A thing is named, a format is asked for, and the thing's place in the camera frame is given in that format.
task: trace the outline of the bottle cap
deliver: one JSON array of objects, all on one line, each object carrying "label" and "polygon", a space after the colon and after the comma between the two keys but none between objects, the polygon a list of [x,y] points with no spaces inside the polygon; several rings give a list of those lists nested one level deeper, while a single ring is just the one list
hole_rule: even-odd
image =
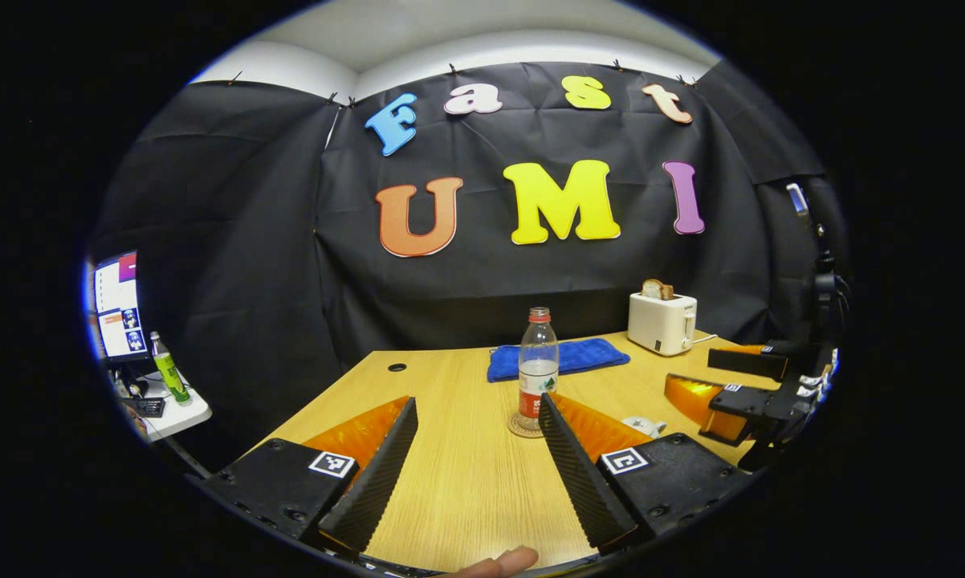
[{"label": "bottle cap", "polygon": [[545,323],[550,321],[550,310],[547,307],[532,307],[529,310],[530,323]]}]

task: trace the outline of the keyboard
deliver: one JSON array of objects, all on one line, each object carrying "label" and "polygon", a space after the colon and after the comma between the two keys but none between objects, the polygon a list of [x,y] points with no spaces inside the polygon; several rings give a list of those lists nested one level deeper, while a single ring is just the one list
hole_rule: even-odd
[{"label": "keyboard", "polygon": [[165,412],[165,400],[156,397],[124,398],[122,402],[142,417],[162,417]]}]

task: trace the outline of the toast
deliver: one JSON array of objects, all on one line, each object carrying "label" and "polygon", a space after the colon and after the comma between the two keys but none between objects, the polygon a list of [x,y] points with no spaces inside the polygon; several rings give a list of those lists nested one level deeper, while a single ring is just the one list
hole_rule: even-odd
[{"label": "toast", "polygon": [[644,297],[651,299],[661,299],[667,301],[674,299],[674,289],[672,286],[662,283],[657,279],[647,279],[643,282],[643,291],[640,293]]}]

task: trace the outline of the foam letter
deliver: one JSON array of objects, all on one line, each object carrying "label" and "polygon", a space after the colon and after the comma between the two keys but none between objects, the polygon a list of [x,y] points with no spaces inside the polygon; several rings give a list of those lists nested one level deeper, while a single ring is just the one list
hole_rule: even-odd
[{"label": "foam letter", "polygon": [[365,122],[365,128],[375,129],[379,138],[383,139],[383,157],[389,157],[415,136],[415,128],[405,128],[403,124],[415,122],[415,111],[405,105],[416,100],[417,96],[405,92]]},{"label": "foam letter", "polygon": [[696,209],[696,193],[693,190],[695,169],[685,162],[674,161],[666,162],[662,168],[672,177],[672,186],[676,190],[676,211],[678,212],[674,223],[676,233],[703,233],[703,220]]},{"label": "foam letter", "polygon": [[682,122],[682,124],[690,124],[690,122],[693,121],[692,114],[678,110],[678,106],[675,104],[678,101],[678,95],[666,91],[660,84],[651,84],[648,87],[643,87],[643,92],[651,95],[654,98],[654,102],[658,103],[658,108],[671,120]]},{"label": "foam letter", "polygon": [[497,87],[493,84],[465,84],[450,91],[450,95],[457,96],[443,105],[443,110],[450,114],[496,112],[504,106],[497,100]]},{"label": "foam letter", "polygon": [[621,227],[611,215],[605,178],[608,172],[607,162],[578,161],[572,165],[562,190],[535,162],[504,169],[504,178],[515,183],[519,204],[519,228],[511,234],[512,242],[530,245],[548,240],[548,231],[540,226],[540,211],[562,241],[572,229],[575,212],[579,213],[579,226],[575,227],[578,238],[617,238]]},{"label": "foam letter", "polygon": [[454,193],[464,184],[457,177],[429,181],[425,189],[435,197],[436,220],[427,234],[408,230],[408,205],[415,187],[399,185],[384,188],[376,195],[381,205],[379,241],[383,248],[398,257],[421,257],[441,251],[454,238],[458,227],[458,206]]},{"label": "foam letter", "polygon": [[568,91],[564,98],[575,108],[605,109],[611,106],[611,96],[601,91],[604,84],[592,76],[566,76],[560,85]]}]

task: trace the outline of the bottle label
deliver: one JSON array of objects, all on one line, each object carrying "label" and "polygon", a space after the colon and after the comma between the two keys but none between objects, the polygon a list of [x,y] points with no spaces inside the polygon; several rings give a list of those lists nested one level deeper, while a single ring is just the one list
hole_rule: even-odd
[{"label": "bottle label", "polygon": [[179,372],[175,370],[175,363],[172,361],[172,356],[167,353],[155,355],[155,365],[158,366],[158,370],[161,371],[165,385],[169,391],[172,392],[175,400],[188,400],[189,392],[186,392],[185,385],[182,384],[182,380],[179,380]]},{"label": "bottle label", "polygon": [[519,413],[540,416],[540,396],[557,391],[557,362],[530,359],[519,366]]}]

